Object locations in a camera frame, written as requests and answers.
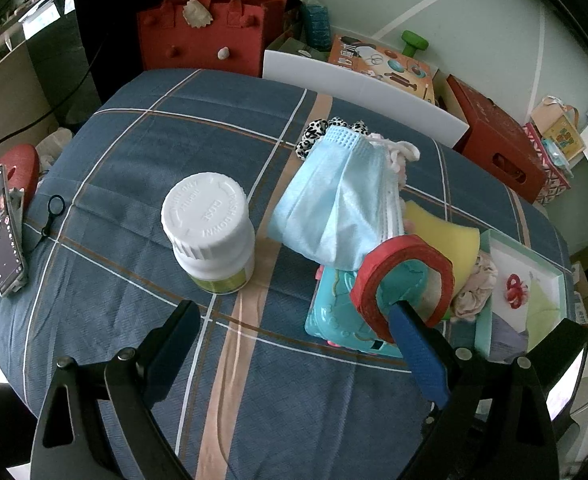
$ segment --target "plaid tablecloth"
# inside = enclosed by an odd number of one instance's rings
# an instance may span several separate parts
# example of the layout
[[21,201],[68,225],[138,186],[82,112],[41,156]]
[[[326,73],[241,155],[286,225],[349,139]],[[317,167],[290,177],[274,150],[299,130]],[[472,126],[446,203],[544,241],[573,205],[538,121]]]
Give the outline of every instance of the plaid tablecloth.
[[[402,124],[257,78],[146,72],[75,136],[27,212],[26,251],[39,238],[48,197],[61,194],[68,204],[52,238],[28,256],[29,284],[0,299],[0,366],[30,409],[40,411],[56,356],[80,364],[106,360],[137,346],[189,298],[200,305],[203,328],[153,413],[192,475],[395,478],[419,444],[429,403],[402,360],[333,348],[305,333],[317,265],[265,235],[301,165],[293,152],[301,131],[310,120],[333,116],[363,120],[421,150],[421,160],[408,167],[406,199],[457,224],[504,232],[572,283],[566,244],[543,215]],[[249,197],[256,271],[238,294],[197,288],[161,226],[168,190],[201,171],[227,174]],[[473,325],[458,325],[452,337],[469,342]],[[140,478],[110,405],[101,410],[123,474]]]

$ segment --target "green dumbbell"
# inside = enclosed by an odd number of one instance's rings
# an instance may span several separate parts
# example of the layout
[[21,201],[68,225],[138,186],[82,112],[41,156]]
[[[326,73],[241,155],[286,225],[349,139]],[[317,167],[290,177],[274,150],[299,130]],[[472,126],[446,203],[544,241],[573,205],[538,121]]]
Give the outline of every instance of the green dumbbell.
[[425,50],[429,47],[429,42],[425,38],[411,30],[404,30],[401,39],[407,43],[403,49],[404,56],[413,57],[417,50]]

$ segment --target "smartphone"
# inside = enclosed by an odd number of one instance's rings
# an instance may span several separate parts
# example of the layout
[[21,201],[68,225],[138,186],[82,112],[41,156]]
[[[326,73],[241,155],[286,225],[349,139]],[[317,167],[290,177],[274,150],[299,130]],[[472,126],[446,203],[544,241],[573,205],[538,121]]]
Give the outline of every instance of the smartphone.
[[14,290],[24,280],[25,262],[20,250],[20,236],[9,205],[5,168],[0,165],[0,295]]

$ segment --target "patterned basket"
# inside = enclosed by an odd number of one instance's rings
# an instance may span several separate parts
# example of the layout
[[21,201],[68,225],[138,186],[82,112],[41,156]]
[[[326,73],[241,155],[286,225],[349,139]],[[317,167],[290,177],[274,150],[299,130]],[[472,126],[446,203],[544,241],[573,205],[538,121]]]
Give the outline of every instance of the patterned basket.
[[534,125],[532,123],[525,124],[523,131],[525,131],[532,146],[534,146],[536,155],[538,155],[539,160],[543,164],[543,169],[547,177],[545,185],[536,197],[536,201],[540,205],[549,204],[566,189],[570,189],[570,183],[567,181],[563,172],[549,158],[548,152],[546,152]]

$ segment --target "white pill bottle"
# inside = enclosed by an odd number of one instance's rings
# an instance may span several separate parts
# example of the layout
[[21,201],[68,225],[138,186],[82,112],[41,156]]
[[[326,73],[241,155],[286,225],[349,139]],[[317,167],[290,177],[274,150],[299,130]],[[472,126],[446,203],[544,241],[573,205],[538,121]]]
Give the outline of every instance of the white pill bottle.
[[161,222],[176,260],[200,288],[231,294],[251,278],[255,234],[235,180],[219,173],[188,176],[167,193]]

